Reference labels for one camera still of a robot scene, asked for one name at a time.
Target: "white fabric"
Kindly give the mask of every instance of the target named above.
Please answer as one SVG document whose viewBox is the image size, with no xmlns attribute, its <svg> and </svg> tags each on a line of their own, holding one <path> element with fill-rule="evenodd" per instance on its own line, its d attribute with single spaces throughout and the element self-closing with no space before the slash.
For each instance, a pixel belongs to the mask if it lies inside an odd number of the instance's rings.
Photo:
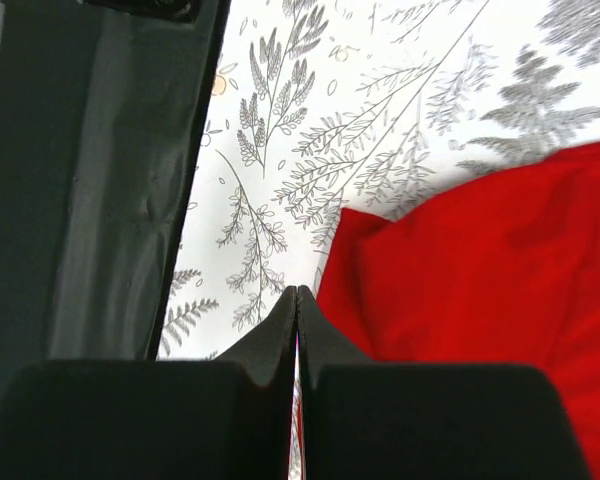
<svg viewBox="0 0 600 480">
<path fill-rule="evenodd" d="M 599 139 L 600 0 L 234 0 L 160 357 L 317 288 L 345 203 L 401 216 Z"/>
</svg>

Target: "black plastic panel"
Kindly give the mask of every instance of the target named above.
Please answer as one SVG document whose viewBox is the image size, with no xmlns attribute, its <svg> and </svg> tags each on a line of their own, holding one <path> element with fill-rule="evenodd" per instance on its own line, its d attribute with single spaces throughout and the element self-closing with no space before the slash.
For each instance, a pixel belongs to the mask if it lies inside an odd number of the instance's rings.
<svg viewBox="0 0 600 480">
<path fill-rule="evenodd" d="M 155 356 L 228 8 L 5 1 L 2 387 L 43 359 Z"/>
<path fill-rule="evenodd" d="M 212 362 L 64 361 L 0 401 L 0 480 L 286 480 L 296 290 Z"/>
<path fill-rule="evenodd" d="M 172 22 L 194 22 L 204 0 L 86 0 L 91 5 L 113 8 L 132 15 Z"/>
<path fill-rule="evenodd" d="M 299 291 L 306 478 L 587 480 L 560 398 L 514 365 L 370 362 Z"/>
</svg>

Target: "plant branch illustration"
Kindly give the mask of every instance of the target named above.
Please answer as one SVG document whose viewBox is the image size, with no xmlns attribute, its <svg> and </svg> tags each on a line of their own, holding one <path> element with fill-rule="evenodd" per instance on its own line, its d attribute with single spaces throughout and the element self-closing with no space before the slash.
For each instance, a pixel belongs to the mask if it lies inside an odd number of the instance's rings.
<svg viewBox="0 0 600 480">
<path fill-rule="evenodd" d="M 194 278 L 200 277 L 200 275 L 202 275 L 200 270 L 195 270 L 193 268 L 188 270 L 176 270 L 173 272 L 173 279 L 171 280 L 171 287 L 169 288 L 169 298 L 175 297 L 179 290 L 184 288 Z"/>
<path fill-rule="evenodd" d="M 376 28 L 376 10 L 378 9 L 378 2 L 373 2 L 373 8 L 371 9 L 371 13 L 367 17 L 369 20 L 369 30 L 371 35 L 373 35 L 373 31 Z"/>
<path fill-rule="evenodd" d="M 443 3 L 443 1 L 444 0 L 429 0 L 426 3 L 413 5 L 407 9 L 399 8 L 390 15 L 385 16 L 382 19 L 383 22 L 407 26 L 407 30 L 392 40 L 391 43 L 402 43 L 414 31 L 422 28 L 423 24 Z"/>
<path fill-rule="evenodd" d="M 496 164 L 475 160 L 458 164 L 474 175 L 537 162 L 551 151 L 568 146 L 577 137 L 578 130 L 600 119 L 600 107 L 597 106 L 574 110 L 556 108 L 580 86 L 579 82 L 552 85 L 562 71 L 561 66 L 548 66 L 547 58 L 539 56 L 528 45 L 521 49 L 516 64 L 513 73 L 516 82 L 499 92 L 506 104 L 481 118 L 494 121 L 504 129 L 515 130 L 516 134 L 470 140 L 470 144 L 486 147 L 500 157 Z"/>
<path fill-rule="evenodd" d="M 252 42 L 249 48 L 255 92 L 249 100 L 240 102 L 242 128 L 237 138 L 243 162 L 246 166 L 259 164 L 263 178 L 273 134 L 280 131 L 291 135 L 307 115 L 307 108 L 302 105 L 316 75 L 309 72 L 305 56 L 320 44 L 329 24 L 324 20 L 325 7 L 316 3 L 317 0 L 283 0 L 285 18 L 292 20 L 284 47 L 276 27 L 268 39 L 260 37 L 259 45 Z"/>
<path fill-rule="evenodd" d="M 203 357 L 202 361 L 204 361 L 204 362 L 210 362 L 211 360 L 215 360 L 217 356 L 218 356 L 218 351 L 214 350 L 213 352 L 211 352 L 206 357 Z"/>
<path fill-rule="evenodd" d="M 429 98 L 427 113 L 429 128 L 435 128 L 439 135 L 451 132 L 452 125 L 460 121 L 465 112 L 463 102 L 469 93 L 479 93 L 488 86 L 487 80 L 496 67 L 491 63 L 496 57 L 489 55 L 490 47 L 474 44 L 469 38 L 469 49 L 465 64 L 457 72 L 444 72 L 434 84 L 437 93 Z"/>
<path fill-rule="evenodd" d="M 231 169 L 238 184 L 230 197 L 233 213 L 230 223 L 222 229 L 223 236 L 217 243 L 224 247 L 237 243 L 239 237 L 246 232 L 246 253 L 242 262 L 242 271 L 227 278 L 227 285 L 234 292 L 244 294 L 250 284 L 256 285 L 256 292 L 249 293 L 248 303 L 240 306 L 233 317 L 233 327 L 241 331 L 245 325 L 256 325 L 262 320 L 266 305 L 264 293 L 280 294 L 284 289 L 284 274 L 275 272 L 269 266 L 273 253 L 281 253 L 287 249 L 282 222 L 274 222 L 274 213 L 268 206 L 259 208 L 252 206 L 247 192 L 227 157 L 217 151 Z"/>
<path fill-rule="evenodd" d="M 294 151 L 313 158 L 296 164 L 291 173 L 292 181 L 284 182 L 282 188 L 276 190 L 274 200 L 285 202 L 285 210 L 303 228 L 315 228 L 314 245 L 322 247 L 333 239 L 340 209 L 347 200 L 345 189 L 350 184 L 359 195 L 369 195 L 369 205 L 389 198 L 404 199 L 408 195 L 420 198 L 425 177 L 435 173 L 423 164 L 428 156 L 424 151 L 426 141 L 420 119 L 423 91 L 489 2 L 482 4 L 439 61 L 382 72 L 384 77 L 375 74 L 366 77 L 362 90 L 368 92 L 382 87 L 386 95 L 375 103 L 365 103 L 359 114 L 336 113 L 335 118 L 322 119 L 326 128 L 312 128 L 310 133 L 302 134 L 305 140 Z M 396 114 L 391 114 L 390 107 L 397 93 L 415 82 L 419 85 L 413 95 Z M 406 135 L 397 136 L 398 144 L 392 147 L 390 143 L 396 140 L 398 123 L 416 102 L 413 126 Z M 376 132 L 378 126 L 383 133 Z M 403 177 L 404 182 L 396 184 L 394 177 Z"/>
<path fill-rule="evenodd" d="M 178 291 L 196 278 L 198 279 L 196 286 L 200 286 L 202 284 L 201 275 L 200 271 L 195 269 L 175 271 L 169 291 L 170 299 L 173 299 Z M 184 338 L 191 335 L 192 329 L 195 328 L 202 315 L 218 307 L 218 301 L 212 299 L 194 300 L 176 307 L 169 307 L 162 326 L 160 356 L 168 357 L 171 355 L 174 344 L 181 347 Z"/>
<path fill-rule="evenodd" d="M 544 42 L 578 57 L 579 67 L 600 62 L 600 0 L 551 0 L 551 11 L 538 26 L 548 30 Z"/>
</svg>

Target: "red cushion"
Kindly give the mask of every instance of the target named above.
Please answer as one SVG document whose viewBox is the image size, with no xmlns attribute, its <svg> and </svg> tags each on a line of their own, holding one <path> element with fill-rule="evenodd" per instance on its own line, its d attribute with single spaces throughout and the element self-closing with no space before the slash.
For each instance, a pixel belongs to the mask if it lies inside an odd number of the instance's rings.
<svg viewBox="0 0 600 480">
<path fill-rule="evenodd" d="M 600 479 L 600 143 L 384 222 L 343 212 L 326 316 L 378 360 L 542 369 Z"/>
</svg>

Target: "red fabric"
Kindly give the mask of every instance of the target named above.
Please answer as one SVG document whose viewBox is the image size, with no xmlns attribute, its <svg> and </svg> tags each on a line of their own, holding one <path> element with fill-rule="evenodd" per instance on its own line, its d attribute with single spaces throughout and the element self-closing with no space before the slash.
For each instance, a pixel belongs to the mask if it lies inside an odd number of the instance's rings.
<svg viewBox="0 0 600 480">
<path fill-rule="evenodd" d="M 395 223 L 344 210 L 318 303 L 377 360 L 540 368 L 600 480 L 600 143 Z"/>
</svg>

